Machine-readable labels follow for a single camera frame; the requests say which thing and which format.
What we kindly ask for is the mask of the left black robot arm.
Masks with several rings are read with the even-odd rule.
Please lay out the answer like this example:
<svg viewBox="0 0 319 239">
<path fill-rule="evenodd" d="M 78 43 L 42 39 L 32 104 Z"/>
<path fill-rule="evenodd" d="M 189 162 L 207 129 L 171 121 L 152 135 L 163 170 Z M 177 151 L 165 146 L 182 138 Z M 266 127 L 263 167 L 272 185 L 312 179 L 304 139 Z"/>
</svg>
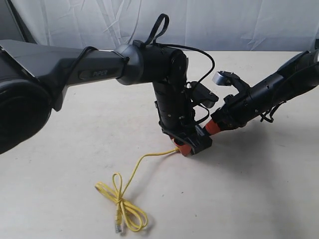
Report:
<svg viewBox="0 0 319 239">
<path fill-rule="evenodd" d="M 204 148 L 195 121 L 188 59 L 177 48 L 125 44 L 113 51 L 0 42 L 0 150 L 7 152 L 38 133 L 62 108 L 69 87 L 115 79 L 122 85 L 151 83 L 159 124 L 183 154 Z"/>
</svg>

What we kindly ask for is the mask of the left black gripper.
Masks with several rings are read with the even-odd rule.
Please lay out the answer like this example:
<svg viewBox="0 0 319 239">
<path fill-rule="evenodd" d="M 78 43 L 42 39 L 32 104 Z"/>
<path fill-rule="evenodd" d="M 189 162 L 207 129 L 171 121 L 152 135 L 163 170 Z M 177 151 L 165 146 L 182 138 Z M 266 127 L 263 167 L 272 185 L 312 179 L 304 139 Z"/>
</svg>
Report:
<svg viewBox="0 0 319 239">
<path fill-rule="evenodd" d="M 189 156 L 192 153 L 192 148 L 186 142 L 186 136 L 189 130 L 194 127 L 184 127 L 184 126 L 177 126 L 173 129 L 169 129 L 167 126 L 164 125 L 162 120 L 159 120 L 159 125 L 161 126 L 162 132 L 167 134 L 170 137 L 170 140 L 174 143 L 174 145 L 178 148 L 180 154 L 183 156 Z"/>
</svg>

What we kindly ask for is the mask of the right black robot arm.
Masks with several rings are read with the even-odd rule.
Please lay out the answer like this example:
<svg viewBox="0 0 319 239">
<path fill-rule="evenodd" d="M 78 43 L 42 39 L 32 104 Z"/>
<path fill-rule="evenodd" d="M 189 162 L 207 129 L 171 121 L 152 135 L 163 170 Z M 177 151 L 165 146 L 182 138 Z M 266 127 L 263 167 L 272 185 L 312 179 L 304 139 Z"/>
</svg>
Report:
<svg viewBox="0 0 319 239">
<path fill-rule="evenodd" d="M 213 81 L 220 86 L 233 86 L 238 93 L 227 95 L 224 105 L 211 115 L 204 127 L 208 135 L 244 127 L 256 117 L 272 123 L 274 112 L 282 104 L 318 86 L 319 51 L 297 54 L 252 87 L 227 71 L 218 71 Z"/>
</svg>

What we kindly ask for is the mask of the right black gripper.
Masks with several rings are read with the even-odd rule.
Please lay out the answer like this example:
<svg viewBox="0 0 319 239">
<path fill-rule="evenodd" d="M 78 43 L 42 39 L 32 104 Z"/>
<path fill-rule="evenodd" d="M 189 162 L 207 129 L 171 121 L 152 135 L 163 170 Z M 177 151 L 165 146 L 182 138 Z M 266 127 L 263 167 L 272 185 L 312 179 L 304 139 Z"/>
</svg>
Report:
<svg viewBox="0 0 319 239">
<path fill-rule="evenodd" d="M 233 130 L 244 127 L 248 120 L 249 108 L 243 104 L 224 104 L 212 115 L 211 120 L 205 125 L 208 135 L 215 135 L 225 130 Z"/>
</svg>

